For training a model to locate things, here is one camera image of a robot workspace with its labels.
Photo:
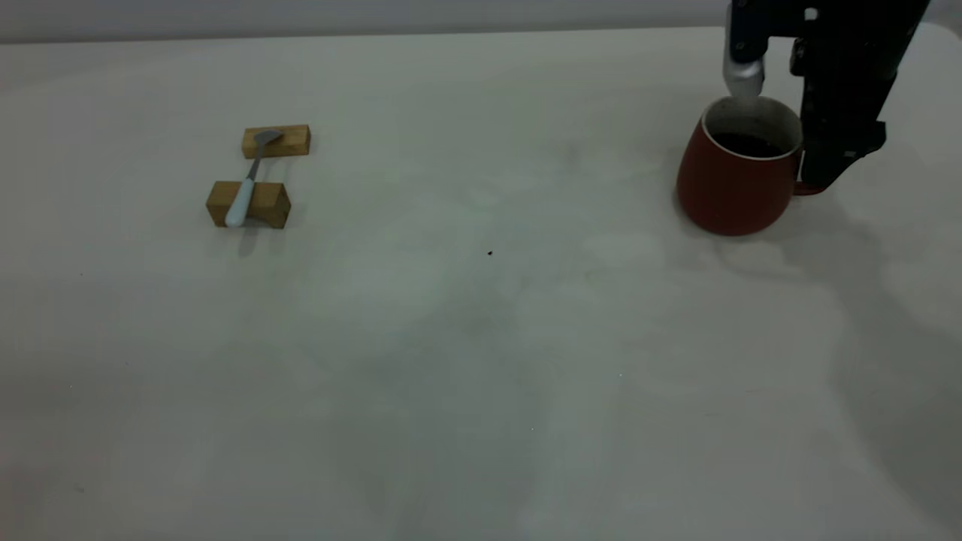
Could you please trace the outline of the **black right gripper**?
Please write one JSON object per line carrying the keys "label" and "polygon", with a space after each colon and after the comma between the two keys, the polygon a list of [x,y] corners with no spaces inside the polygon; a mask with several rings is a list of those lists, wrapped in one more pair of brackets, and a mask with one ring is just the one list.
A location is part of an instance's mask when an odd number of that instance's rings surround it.
{"label": "black right gripper", "polygon": [[803,22],[791,59],[791,73],[804,79],[800,187],[827,189],[886,143],[886,123],[876,117],[929,2],[806,1],[804,7],[815,14]]}

